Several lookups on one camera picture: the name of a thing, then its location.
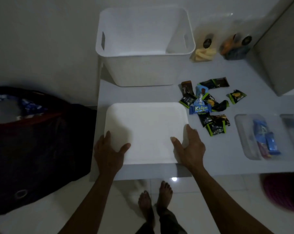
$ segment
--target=foot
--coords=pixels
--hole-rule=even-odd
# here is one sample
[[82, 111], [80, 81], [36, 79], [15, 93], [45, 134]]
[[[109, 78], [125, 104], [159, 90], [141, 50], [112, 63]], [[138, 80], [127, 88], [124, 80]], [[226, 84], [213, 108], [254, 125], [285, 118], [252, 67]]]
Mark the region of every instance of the foot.
[[159, 214], [159, 216], [161, 216], [163, 211], [168, 208], [168, 205], [170, 204], [172, 199], [172, 195], [173, 191], [170, 185], [167, 182], [162, 181], [159, 189], [159, 198], [157, 201], [157, 213]]
[[148, 191], [144, 191], [143, 193], [141, 193], [138, 200], [138, 205], [146, 219], [146, 222], [149, 223], [154, 228], [156, 222], [154, 220], [153, 209], [151, 206], [151, 199], [150, 199]]

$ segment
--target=leg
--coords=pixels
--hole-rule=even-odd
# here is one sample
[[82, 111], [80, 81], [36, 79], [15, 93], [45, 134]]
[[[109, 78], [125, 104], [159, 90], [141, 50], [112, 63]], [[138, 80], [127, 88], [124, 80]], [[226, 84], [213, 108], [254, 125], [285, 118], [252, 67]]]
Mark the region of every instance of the leg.
[[136, 232], [136, 234], [154, 234], [153, 229], [156, 225], [156, 222], [154, 220], [153, 209], [151, 207], [151, 199], [148, 191], [144, 191], [144, 193], [141, 193], [138, 200], [138, 205], [145, 217], [146, 222]]
[[178, 224], [175, 215], [168, 210], [172, 195], [173, 191], [170, 185], [162, 181], [157, 201], [157, 213], [160, 216], [161, 234], [187, 234]]

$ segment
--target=hand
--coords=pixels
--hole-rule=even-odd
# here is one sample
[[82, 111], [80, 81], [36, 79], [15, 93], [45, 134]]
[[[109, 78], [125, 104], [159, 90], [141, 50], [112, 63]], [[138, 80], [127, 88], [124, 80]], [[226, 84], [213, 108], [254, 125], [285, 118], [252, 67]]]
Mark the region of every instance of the hand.
[[181, 163], [188, 168], [190, 172], [193, 172], [194, 169], [203, 169], [205, 145], [201, 142], [198, 132], [193, 130], [190, 125], [186, 125], [186, 130], [189, 139], [189, 145], [186, 148], [182, 147], [177, 138], [171, 137], [171, 140]]
[[107, 131], [106, 137], [102, 135], [94, 146], [94, 158], [97, 162], [99, 173], [109, 177], [115, 177], [123, 166], [124, 154], [131, 147], [130, 143], [123, 145], [119, 152], [115, 152], [110, 146], [111, 134]]

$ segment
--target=white countertop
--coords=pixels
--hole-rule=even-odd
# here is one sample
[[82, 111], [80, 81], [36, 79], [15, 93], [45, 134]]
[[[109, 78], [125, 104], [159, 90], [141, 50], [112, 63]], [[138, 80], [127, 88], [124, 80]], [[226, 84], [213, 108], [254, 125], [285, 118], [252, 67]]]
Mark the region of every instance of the white countertop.
[[[212, 175], [293, 172], [294, 158], [287, 161], [250, 160], [243, 152], [235, 115], [262, 114], [280, 115], [294, 114], [294, 96], [278, 97], [266, 82], [265, 73], [250, 53], [247, 60], [227, 61], [220, 55], [211, 62], [187, 62], [179, 82], [175, 85], [152, 87], [119, 87], [114, 84], [105, 67], [101, 73], [100, 92], [95, 138], [97, 140], [104, 132], [107, 108], [114, 103], [128, 102], [178, 102], [182, 98], [179, 84], [191, 80], [193, 88], [197, 83], [211, 78], [226, 77], [230, 87], [209, 90], [218, 101], [229, 100], [226, 95], [238, 89], [247, 97], [218, 114], [225, 114], [231, 126], [226, 134], [210, 137], [202, 127], [198, 116], [188, 115], [189, 124], [198, 130], [201, 140], [206, 146], [204, 167]], [[91, 180], [96, 179], [97, 166], [92, 161]], [[152, 164], [126, 165], [116, 176], [116, 180], [148, 179], [163, 177], [184, 177], [190, 173], [181, 165]]]

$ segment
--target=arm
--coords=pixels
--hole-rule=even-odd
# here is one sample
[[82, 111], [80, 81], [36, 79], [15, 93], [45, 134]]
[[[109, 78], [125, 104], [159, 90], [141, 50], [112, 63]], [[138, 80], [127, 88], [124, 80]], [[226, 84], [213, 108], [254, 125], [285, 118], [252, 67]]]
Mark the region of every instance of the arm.
[[123, 165], [124, 154], [130, 146], [127, 143], [122, 146], [119, 152], [115, 152], [110, 146], [109, 131], [105, 138], [103, 135], [99, 138], [94, 147], [99, 177], [59, 234], [96, 234], [98, 232], [110, 187], [115, 175]]
[[189, 145], [185, 149], [175, 137], [172, 143], [181, 163], [195, 178], [221, 234], [262, 233], [273, 234], [252, 217], [208, 174], [203, 167], [205, 146], [198, 132], [187, 125]]

